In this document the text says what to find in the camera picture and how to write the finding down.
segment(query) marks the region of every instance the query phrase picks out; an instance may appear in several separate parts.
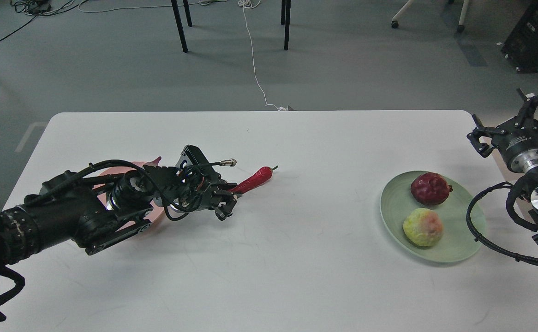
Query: metal connector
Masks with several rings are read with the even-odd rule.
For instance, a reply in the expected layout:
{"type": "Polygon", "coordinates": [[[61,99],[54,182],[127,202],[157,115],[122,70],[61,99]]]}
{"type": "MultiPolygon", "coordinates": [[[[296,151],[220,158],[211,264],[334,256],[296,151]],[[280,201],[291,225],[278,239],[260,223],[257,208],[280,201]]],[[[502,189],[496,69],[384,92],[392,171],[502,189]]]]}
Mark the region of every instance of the metal connector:
{"type": "Polygon", "coordinates": [[[230,167],[234,167],[234,165],[236,164],[236,159],[234,158],[230,158],[228,160],[222,160],[220,161],[220,166],[230,166],[230,167]]]}

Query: power cord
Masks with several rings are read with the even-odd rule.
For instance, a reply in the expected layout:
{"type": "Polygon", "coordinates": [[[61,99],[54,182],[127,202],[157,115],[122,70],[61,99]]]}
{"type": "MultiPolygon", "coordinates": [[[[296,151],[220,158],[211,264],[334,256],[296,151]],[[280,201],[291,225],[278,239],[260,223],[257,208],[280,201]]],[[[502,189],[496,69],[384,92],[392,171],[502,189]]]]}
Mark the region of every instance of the power cord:
{"type": "MultiPolygon", "coordinates": [[[[86,11],[86,10],[83,10],[81,8],[81,6],[85,3],[85,2],[88,2],[89,0],[83,0],[79,5],[78,5],[78,10],[81,11],[81,12],[85,12],[85,13],[100,13],[100,12],[112,12],[112,11],[118,11],[118,10],[121,10],[121,9],[148,9],[148,8],[166,8],[166,7],[172,7],[171,5],[162,5],[162,6],[141,6],[141,7],[120,7],[120,8],[112,8],[112,9],[104,9],[102,11],[86,11]]],[[[208,6],[214,2],[227,2],[227,0],[200,0],[199,2],[195,2],[193,4],[189,4],[189,6],[193,6],[193,5],[201,5],[201,6],[208,6]]]]}
{"type": "Polygon", "coordinates": [[[59,13],[65,13],[69,10],[76,8],[77,6],[71,7],[74,4],[74,2],[75,0],[69,0],[66,4],[63,4],[63,6],[61,6],[60,8],[54,9],[54,10],[49,10],[50,5],[49,5],[48,0],[18,0],[15,2],[10,0],[10,5],[14,7],[14,10],[16,12],[22,12],[28,16],[45,17],[45,16],[54,16],[59,13]]]}
{"type": "Polygon", "coordinates": [[[198,4],[201,6],[208,6],[214,2],[227,2],[228,0],[199,0],[198,4]]]}
{"type": "Polygon", "coordinates": [[[7,34],[6,36],[4,36],[3,38],[0,39],[0,42],[5,40],[6,38],[9,38],[12,34],[14,34],[15,32],[21,30],[22,28],[26,27],[26,25],[28,25],[29,23],[31,23],[34,19],[36,19],[37,16],[34,16],[32,19],[30,19],[27,23],[25,23],[24,25],[22,25],[22,27],[16,29],[15,31],[11,32],[10,34],[7,34]]]}
{"type": "Polygon", "coordinates": [[[244,9],[253,9],[259,6],[260,4],[261,4],[261,0],[259,0],[259,2],[257,2],[257,4],[254,6],[252,4],[252,0],[238,0],[238,5],[244,9]]]}
{"type": "Polygon", "coordinates": [[[242,7],[242,15],[244,16],[244,24],[246,26],[246,31],[248,32],[248,38],[251,40],[251,55],[252,55],[252,73],[255,76],[255,81],[257,82],[257,86],[263,93],[263,98],[265,99],[265,106],[272,106],[275,107],[277,111],[288,111],[287,107],[277,107],[275,104],[270,104],[267,102],[267,95],[265,94],[265,90],[261,88],[261,84],[259,83],[259,79],[257,78],[257,68],[255,66],[255,48],[252,46],[252,36],[251,36],[251,30],[248,28],[248,21],[246,20],[246,13],[245,9],[253,9],[256,8],[261,4],[261,0],[257,2],[256,5],[253,6],[251,0],[238,0],[238,5],[242,7]]]}

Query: gray floor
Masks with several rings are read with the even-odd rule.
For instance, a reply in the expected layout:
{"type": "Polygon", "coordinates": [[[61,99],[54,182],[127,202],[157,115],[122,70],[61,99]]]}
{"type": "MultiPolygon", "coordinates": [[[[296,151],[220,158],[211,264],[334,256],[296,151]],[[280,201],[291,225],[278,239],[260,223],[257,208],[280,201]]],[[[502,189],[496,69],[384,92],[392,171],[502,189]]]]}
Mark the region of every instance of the gray floor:
{"type": "MultiPolygon", "coordinates": [[[[461,1],[416,1],[393,30],[402,0],[293,0],[288,51],[279,0],[263,0],[246,17],[269,103],[298,110],[464,109],[497,125],[518,111],[516,88],[538,92],[538,74],[516,74],[497,45],[529,2],[473,0],[458,35],[461,1]]],[[[169,3],[100,0],[83,9],[169,3]]],[[[0,210],[42,125],[57,113],[275,109],[265,107],[254,80],[236,0],[191,6],[191,15],[187,54],[171,8],[73,10],[37,18],[0,43],[0,210]]],[[[29,18],[0,0],[0,38],[29,18]]],[[[136,132],[147,126],[136,124],[136,132]]]]}

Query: green plate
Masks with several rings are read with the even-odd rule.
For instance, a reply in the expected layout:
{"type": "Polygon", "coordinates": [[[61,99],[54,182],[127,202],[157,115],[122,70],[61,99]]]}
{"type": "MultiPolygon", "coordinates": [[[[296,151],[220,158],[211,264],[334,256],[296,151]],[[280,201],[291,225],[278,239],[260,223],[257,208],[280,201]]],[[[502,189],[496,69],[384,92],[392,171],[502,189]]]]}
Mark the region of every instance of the green plate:
{"type": "MultiPolygon", "coordinates": [[[[424,173],[426,172],[406,172],[388,182],[380,200],[383,223],[400,246],[421,258],[439,263],[459,262],[469,258],[480,248],[480,242],[474,241],[474,235],[466,225],[466,210],[472,201],[472,195],[457,182],[442,175],[453,191],[442,204],[424,206],[411,194],[411,183],[424,173]],[[442,219],[443,237],[432,247],[415,246],[404,235],[402,223],[416,208],[429,208],[437,212],[442,219]]],[[[482,235],[486,234],[486,219],[477,204],[472,210],[472,223],[482,235]]]]}

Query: white cable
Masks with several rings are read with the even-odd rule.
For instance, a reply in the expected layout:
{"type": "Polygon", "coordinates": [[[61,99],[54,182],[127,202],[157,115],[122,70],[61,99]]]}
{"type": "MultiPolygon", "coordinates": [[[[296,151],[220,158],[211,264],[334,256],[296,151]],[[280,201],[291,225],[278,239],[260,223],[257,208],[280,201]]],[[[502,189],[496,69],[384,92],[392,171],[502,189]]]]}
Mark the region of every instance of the white cable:
{"type": "MultiPolygon", "coordinates": [[[[238,5],[240,6],[240,3],[242,2],[243,0],[239,0],[238,1],[238,5]]],[[[257,86],[259,87],[259,89],[261,89],[261,92],[263,92],[263,97],[265,98],[265,106],[273,106],[275,107],[278,111],[283,110],[284,108],[283,107],[277,107],[276,105],[273,105],[273,104],[269,104],[267,103],[267,95],[265,94],[265,91],[263,91],[263,88],[261,88],[261,84],[259,84],[259,80],[257,78],[257,68],[255,67],[255,49],[252,47],[252,36],[251,36],[251,30],[248,29],[248,21],[246,20],[246,13],[244,12],[244,9],[248,9],[246,8],[246,6],[243,4],[242,6],[242,15],[244,15],[244,24],[246,25],[246,31],[248,32],[248,38],[250,38],[251,40],[251,54],[252,54],[252,73],[255,75],[255,81],[257,82],[257,86]]]]}
{"type": "MultiPolygon", "coordinates": [[[[118,11],[120,9],[147,9],[147,8],[165,8],[165,7],[172,7],[171,5],[163,5],[163,6],[143,6],[143,7],[121,7],[121,8],[113,8],[113,9],[105,9],[102,11],[84,11],[81,6],[88,2],[89,0],[83,0],[81,4],[78,5],[78,10],[81,12],[87,12],[87,13],[98,13],[98,12],[112,12],[112,11],[118,11]]],[[[201,6],[207,6],[209,4],[212,4],[212,2],[227,2],[227,0],[200,0],[197,2],[197,4],[200,4],[201,6]]]]}
{"type": "Polygon", "coordinates": [[[214,2],[227,2],[228,0],[199,0],[198,4],[201,6],[211,5],[214,2]]]}
{"type": "Polygon", "coordinates": [[[259,2],[257,2],[257,4],[254,6],[252,5],[252,0],[238,0],[238,5],[241,6],[243,9],[253,9],[259,6],[260,4],[261,4],[261,0],[259,0],[259,2]]]}
{"type": "Polygon", "coordinates": [[[35,13],[27,13],[27,12],[24,12],[25,15],[27,16],[50,16],[51,14],[53,13],[57,13],[57,12],[60,12],[62,9],[65,9],[66,7],[70,7],[72,6],[72,4],[74,3],[74,0],[70,0],[69,2],[67,2],[64,6],[61,6],[60,8],[58,9],[54,9],[52,11],[49,11],[49,12],[41,12],[39,14],[35,14],[35,13]]]}

